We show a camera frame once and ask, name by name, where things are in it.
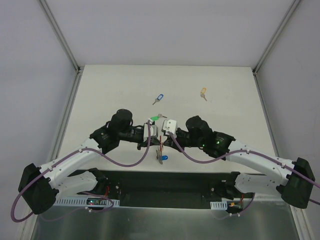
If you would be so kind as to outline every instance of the yellow key tag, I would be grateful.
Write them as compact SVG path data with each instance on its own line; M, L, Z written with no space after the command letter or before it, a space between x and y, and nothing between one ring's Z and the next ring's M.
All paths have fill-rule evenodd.
M204 87L204 88L202 88L202 90L201 90L201 94L205 94L205 92L207 91L207 89Z

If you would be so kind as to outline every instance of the ventilation grille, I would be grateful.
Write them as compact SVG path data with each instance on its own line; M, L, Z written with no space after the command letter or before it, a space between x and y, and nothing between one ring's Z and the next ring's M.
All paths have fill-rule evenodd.
M101 207L109 207L111 206L111 202L107 200L101 200L100 205L89 205L87 204L87 200L90 199L90 197L86 196L66 196L63 197L57 201L55 201L54 206L64 206L64 207L91 207L91 208L101 208ZM120 201L114 200L113 207L120 207Z
M227 201L211 201L210 207L212 210L227 210L228 204Z

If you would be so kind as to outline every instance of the metal frame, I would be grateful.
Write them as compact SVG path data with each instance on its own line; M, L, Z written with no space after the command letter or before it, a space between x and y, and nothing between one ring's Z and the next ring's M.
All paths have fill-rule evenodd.
M270 138L272 141L274 152L277 156L279 156L279 152L278 152L277 145L276 145L275 138L274 138L274 134L273 134L273 131L272 131L272 128L270 125L268 110L266 108L264 97L263 97L262 91L260 89L256 75L257 75L257 72L261 69L263 63L265 62L265 60L268 57L271 50L273 49L279 36L283 32L284 28L286 27L287 23L289 22L289 20L293 16L294 12L296 11L296 9L299 6L301 1L302 0L294 0L292 2L292 4L290 5L289 9L287 10L286 14L284 15L281 23L277 27L275 33L273 34L272 38L270 39L267 47L265 48L262 56L260 57L258 63L256 64L256 66L253 70L254 81L255 81L258 95L259 95L259 98L261 101L261 106L263 109L263 113L264 113L264 117L265 117L265 120L267 123L268 130L269 130L269 135L270 135ZM51 160L58 157L84 68L80 67L78 65L77 60L75 59L75 57L74 57L74 55L73 55L73 53L72 53L72 51L66 41L47 1L46 0L38 0L38 2L40 4L42 10L44 11L44 14L47 17L47 19L52 27L53 32L55 33L57 39L59 40L62 49L64 50L65 54L67 55L73 68L76 71L76 76L75 76L74 82L72 84L72 88L70 90L66 106L63 111L63 116L62 116L62 119L61 119L59 127L58 127L58 132L55 137L54 144L52 146L52 151L50 152L50 155L49 155L48 160L51 161ZM28 214L30 211L31 210L29 208L26 208L25 214ZM295 208L295 207L291 207L291 211L292 211L292 215L294 218L294 222L295 222L299 237L304 240L315 239L313 236L313 232L310 228L310 224L308 222L308 218L306 216L305 211L298 209L298 208ZM20 228L18 231L18 239L29 240L31 238L33 230L35 229L36 219L37 219L37 216L34 215L29 220L20 224Z

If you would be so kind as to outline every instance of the white table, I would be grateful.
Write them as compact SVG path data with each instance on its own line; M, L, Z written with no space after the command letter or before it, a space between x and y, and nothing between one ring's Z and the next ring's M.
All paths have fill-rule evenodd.
M206 88L206 99L200 91ZM155 98L163 99L152 105ZM96 129L109 121L118 109L133 114L133 125L142 125L150 117L163 114L186 128L186 120L199 115L213 131L223 132L249 146L274 154L258 91L249 67L216 66L154 66L154 65L86 65L76 94L70 119L63 139L60 156L81 144ZM161 129L163 118L156 122ZM198 164L180 152L164 147L168 160L160 165L156 161L156 146L152 146L145 160L138 166L123 168L97 158L82 169L228 173L256 171L220 160ZM107 155L123 164L137 162L145 148L137 144L120 142L118 148ZM186 152L198 160L211 159L197 148Z

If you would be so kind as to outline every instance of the robotic arm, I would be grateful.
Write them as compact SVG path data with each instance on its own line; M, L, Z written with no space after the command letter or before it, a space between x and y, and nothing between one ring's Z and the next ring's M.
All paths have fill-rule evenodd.
M132 125L132 113L120 109L109 122L95 130L88 139L70 154L39 167L36 167L33 163L28 165L23 171L18 188L19 192L49 169L22 194L33 213L41 214L45 212L57 199L65 196L83 191L101 193L102 190L106 189L107 179L96 168L89 169L79 175L69 175L95 159L97 153L105 155L115 149L120 141L137 143L138 150L147 147L148 125ZM314 181L315 178L308 161L302 158L298 158L297 161L277 158L282 163L282 165L278 165L260 156L259 151L241 143L234 137L222 132L212 131L207 122L199 116L189 118L186 121L186 127L188 131L178 128L175 120L165 120L162 131L168 138L164 145L180 152L183 152L184 148L196 147L213 158L219 158L229 152L241 150L226 155L223 160L245 165L264 174L232 172L226 182L220 187L214 188L214 192L219 196L233 199L239 191L241 193L263 193L281 196L285 202L297 208L304 209L307 207L313 185L286 169L284 165ZM159 146L157 126L151 125L150 133L150 145ZM67 159L56 166L62 158Z

